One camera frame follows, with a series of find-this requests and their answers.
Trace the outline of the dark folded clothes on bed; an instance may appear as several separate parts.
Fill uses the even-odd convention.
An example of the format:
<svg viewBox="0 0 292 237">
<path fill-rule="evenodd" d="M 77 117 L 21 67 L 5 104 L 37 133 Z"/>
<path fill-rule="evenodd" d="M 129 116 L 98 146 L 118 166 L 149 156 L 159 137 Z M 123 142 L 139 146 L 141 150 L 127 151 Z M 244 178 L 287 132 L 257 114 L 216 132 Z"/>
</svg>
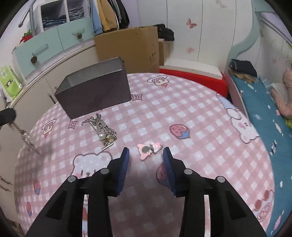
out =
<svg viewBox="0 0 292 237">
<path fill-rule="evenodd" d="M 257 72 L 250 61 L 232 59 L 229 67 L 236 72 L 257 77 Z"/>
</svg>

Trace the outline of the pink cartoon hair clip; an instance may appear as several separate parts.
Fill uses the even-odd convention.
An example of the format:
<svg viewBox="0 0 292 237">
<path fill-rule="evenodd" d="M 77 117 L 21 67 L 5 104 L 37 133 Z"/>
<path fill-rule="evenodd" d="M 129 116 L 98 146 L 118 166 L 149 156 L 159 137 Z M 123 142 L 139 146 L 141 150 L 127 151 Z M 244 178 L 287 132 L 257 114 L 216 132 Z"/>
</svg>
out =
<svg viewBox="0 0 292 237">
<path fill-rule="evenodd" d="M 162 145 L 160 143 L 151 142 L 149 144 L 138 144 L 137 148 L 140 154 L 140 160 L 145 160 L 150 157 L 152 154 L 158 153 L 162 149 Z"/>
</svg>

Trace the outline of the pink checkered tablecloth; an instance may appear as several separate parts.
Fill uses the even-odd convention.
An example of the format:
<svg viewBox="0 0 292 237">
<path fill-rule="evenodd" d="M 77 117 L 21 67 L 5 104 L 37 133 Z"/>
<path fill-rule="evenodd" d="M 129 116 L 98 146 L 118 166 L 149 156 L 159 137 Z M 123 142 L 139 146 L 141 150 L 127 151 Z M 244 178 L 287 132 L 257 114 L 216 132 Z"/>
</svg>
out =
<svg viewBox="0 0 292 237">
<path fill-rule="evenodd" d="M 59 104 L 31 130 L 39 153 L 22 148 L 15 168 L 16 209 L 23 231 L 70 175 L 85 178 L 130 150 L 123 191 L 110 198 L 114 236 L 178 236 L 183 199 L 168 189 L 163 149 L 203 177 L 224 176 L 263 228 L 271 219 L 274 177 L 266 148 L 238 108 L 196 82 L 162 74 L 129 74 L 129 102 L 99 112 L 116 132 L 105 148 L 87 122 Z"/>
</svg>

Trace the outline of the grey metal tin box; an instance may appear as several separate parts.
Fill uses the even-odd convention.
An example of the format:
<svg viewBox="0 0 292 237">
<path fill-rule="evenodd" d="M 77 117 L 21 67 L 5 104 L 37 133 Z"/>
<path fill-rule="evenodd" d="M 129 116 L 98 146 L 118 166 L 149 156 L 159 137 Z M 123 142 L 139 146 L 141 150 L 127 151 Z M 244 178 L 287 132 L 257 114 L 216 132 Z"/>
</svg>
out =
<svg viewBox="0 0 292 237">
<path fill-rule="evenodd" d="M 54 95 L 70 119 L 132 99 L 124 63 L 119 57 L 67 75 Z"/>
</svg>

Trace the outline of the green paper bag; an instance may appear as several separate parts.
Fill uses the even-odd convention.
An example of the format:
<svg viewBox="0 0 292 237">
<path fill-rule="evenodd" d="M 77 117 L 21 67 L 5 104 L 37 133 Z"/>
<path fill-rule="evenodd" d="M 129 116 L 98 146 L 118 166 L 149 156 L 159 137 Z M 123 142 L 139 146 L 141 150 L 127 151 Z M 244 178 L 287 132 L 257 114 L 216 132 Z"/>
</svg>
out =
<svg viewBox="0 0 292 237">
<path fill-rule="evenodd" d="M 12 68 L 8 65 L 1 67 L 1 87 L 4 95 L 11 101 L 20 93 L 23 87 Z"/>
</svg>

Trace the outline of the black bag behind box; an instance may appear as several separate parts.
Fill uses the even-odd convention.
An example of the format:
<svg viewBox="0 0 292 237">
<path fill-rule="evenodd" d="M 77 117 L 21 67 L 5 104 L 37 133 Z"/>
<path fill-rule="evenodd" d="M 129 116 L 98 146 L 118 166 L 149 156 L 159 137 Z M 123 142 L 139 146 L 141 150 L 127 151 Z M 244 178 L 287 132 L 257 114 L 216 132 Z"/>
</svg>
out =
<svg viewBox="0 0 292 237">
<path fill-rule="evenodd" d="M 167 28 L 165 24 L 157 24 L 154 26 L 157 27 L 158 38 L 160 40 L 164 40 L 164 41 L 175 40 L 174 32 L 171 29 Z"/>
</svg>

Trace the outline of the beige curved cabinet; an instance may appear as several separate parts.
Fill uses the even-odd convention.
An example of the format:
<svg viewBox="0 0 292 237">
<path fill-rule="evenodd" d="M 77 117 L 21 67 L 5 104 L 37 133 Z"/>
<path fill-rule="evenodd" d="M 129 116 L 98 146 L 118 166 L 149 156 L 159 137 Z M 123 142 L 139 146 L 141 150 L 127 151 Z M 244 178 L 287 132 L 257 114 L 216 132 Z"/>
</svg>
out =
<svg viewBox="0 0 292 237">
<path fill-rule="evenodd" d="M 10 107 L 17 114 L 16 124 L 29 132 L 38 119 L 56 103 L 54 93 L 63 79 L 73 72 L 98 62 L 95 44 L 74 46 L 41 65 L 25 78 L 25 87 Z M 1 208 L 7 219 L 18 222 L 14 198 L 14 174 L 21 135 L 5 125 L 1 128 Z"/>
</svg>

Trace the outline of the large cardboard box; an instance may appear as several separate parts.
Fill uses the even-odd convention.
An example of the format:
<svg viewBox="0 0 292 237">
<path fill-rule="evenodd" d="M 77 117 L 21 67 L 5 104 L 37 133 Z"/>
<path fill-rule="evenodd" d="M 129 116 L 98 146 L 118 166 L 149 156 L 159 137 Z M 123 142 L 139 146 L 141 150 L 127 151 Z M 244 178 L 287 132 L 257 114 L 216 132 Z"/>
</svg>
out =
<svg viewBox="0 0 292 237">
<path fill-rule="evenodd" d="M 159 72 L 159 45 L 156 26 L 128 28 L 94 37 L 100 61 L 119 57 L 132 73 Z"/>
</svg>

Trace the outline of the red white bench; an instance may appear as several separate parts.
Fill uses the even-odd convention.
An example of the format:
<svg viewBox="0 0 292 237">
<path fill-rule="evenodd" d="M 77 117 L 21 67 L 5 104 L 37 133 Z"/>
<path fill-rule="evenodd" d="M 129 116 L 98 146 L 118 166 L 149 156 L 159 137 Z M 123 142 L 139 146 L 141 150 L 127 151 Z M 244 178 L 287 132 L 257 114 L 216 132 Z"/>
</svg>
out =
<svg viewBox="0 0 292 237">
<path fill-rule="evenodd" d="M 160 65 L 159 71 L 163 74 L 174 75 L 202 84 L 225 98 L 228 95 L 227 82 L 216 66 L 169 58 L 163 65 Z"/>
</svg>

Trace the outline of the teal bed sheet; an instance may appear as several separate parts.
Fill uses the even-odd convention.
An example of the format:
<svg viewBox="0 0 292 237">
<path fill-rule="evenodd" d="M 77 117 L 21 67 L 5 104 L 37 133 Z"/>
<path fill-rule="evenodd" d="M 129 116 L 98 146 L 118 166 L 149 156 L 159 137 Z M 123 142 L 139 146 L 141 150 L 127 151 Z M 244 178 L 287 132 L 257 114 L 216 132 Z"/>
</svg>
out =
<svg viewBox="0 0 292 237">
<path fill-rule="evenodd" d="M 261 79 L 247 83 L 231 76 L 247 111 L 249 120 L 268 152 L 275 183 L 274 207 L 267 236 L 276 236 L 291 215 L 291 129 Z"/>
</svg>

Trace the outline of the mint drawer cabinet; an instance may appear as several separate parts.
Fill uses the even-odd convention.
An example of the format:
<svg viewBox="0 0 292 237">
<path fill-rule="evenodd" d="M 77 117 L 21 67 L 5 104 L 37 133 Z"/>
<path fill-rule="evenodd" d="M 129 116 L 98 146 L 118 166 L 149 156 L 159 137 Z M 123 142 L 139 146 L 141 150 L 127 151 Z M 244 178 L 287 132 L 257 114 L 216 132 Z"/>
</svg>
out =
<svg viewBox="0 0 292 237">
<path fill-rule="evenodd" d="M 93 38 L 90 1 L 48 1 L 34 13 L 35 33 L 13 51 L 14 66 L 26 78 L 59 53 Z"/>
</svg>

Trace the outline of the hanging clothes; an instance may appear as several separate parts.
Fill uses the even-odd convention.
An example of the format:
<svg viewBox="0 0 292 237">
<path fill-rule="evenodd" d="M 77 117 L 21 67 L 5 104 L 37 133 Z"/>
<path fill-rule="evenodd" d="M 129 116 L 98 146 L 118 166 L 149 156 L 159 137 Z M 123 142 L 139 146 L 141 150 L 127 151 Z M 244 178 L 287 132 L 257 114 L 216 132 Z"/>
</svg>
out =
<svg viewBox="0 0 292 237">
<path fill-rule="evenodd" d="M 92 0 L 89 4 L 94 36 L 128 28 L 130 19 L 122 1 Z"/>
</svg>

